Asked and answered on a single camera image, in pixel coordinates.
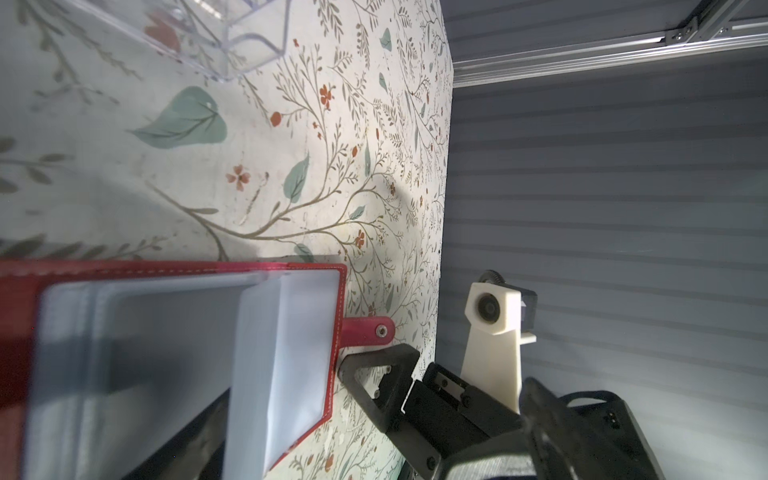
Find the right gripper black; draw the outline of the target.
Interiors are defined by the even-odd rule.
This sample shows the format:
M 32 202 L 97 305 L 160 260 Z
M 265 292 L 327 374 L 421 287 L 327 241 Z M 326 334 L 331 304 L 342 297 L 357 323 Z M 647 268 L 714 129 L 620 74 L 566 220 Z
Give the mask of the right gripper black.
M 423 479 L 661 479 L 628 403 L 605 391 L 556 396 L 523 383 L 518 412 L 431 364 L 407 344 L 348 355 L 337 376 L 369 420 Z M 381 373 L 371 395 L 360 370 Z

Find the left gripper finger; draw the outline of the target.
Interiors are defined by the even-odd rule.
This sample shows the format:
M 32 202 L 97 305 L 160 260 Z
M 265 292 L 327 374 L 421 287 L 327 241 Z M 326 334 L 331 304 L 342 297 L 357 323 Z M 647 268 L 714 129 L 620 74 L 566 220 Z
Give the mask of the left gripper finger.
M 230 390 L 124 479 L 222 479 Z

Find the red leather card holder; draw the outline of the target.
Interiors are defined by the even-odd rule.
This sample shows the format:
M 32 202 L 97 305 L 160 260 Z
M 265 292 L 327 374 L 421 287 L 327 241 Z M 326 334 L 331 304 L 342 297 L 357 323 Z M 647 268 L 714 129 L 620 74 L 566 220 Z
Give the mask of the red leather card holder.
M 230 390 L 222 479 L 260 479 L 333 410 L 341 264 L 5 260 L 1 475 L 124 479 Z

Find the clear acrylic card organizer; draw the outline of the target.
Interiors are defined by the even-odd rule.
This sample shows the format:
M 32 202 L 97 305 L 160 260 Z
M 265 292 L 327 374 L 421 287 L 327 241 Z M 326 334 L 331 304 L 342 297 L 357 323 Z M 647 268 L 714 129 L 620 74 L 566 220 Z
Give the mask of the clear acrylic card organizer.
M 215 80 L 284 55 L 289 0 L 71 1 L 73 7 Z

